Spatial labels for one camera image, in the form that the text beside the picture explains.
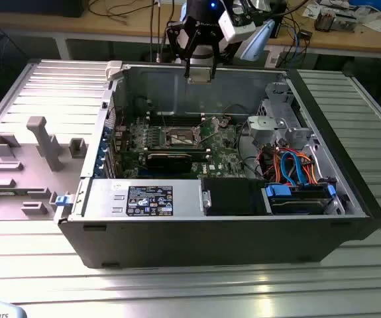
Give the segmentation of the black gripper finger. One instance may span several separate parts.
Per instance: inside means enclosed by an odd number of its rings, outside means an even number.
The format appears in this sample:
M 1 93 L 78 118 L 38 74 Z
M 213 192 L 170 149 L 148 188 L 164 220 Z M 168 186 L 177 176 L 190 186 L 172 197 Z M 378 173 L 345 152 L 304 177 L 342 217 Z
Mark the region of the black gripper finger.
M 213 51 L 213 61 L 211 67 L 211 79 L 215 78 L 217 66 L 222 61 L 223 55 L 220 49 L 220 42 L 223 39 L 223 33 L 221 30 L 211 31 L 209 35 L 209 44 Z
M 182 48 L 178 43 L 178 37 L 181 33 L 188 36 L 188 40 L 184 48 Z M 179 58 L 181 61 L 185 62 L 185 73 L 184 77 L 189 78 L 190 76 L 190 59 L 197 48 L 199 40 L 199 29 L 196 27 L 195 21 L 178 21 L 169 22 L 166 27 L 166 34 L 170 43 L 170 48 L 173 55 Z

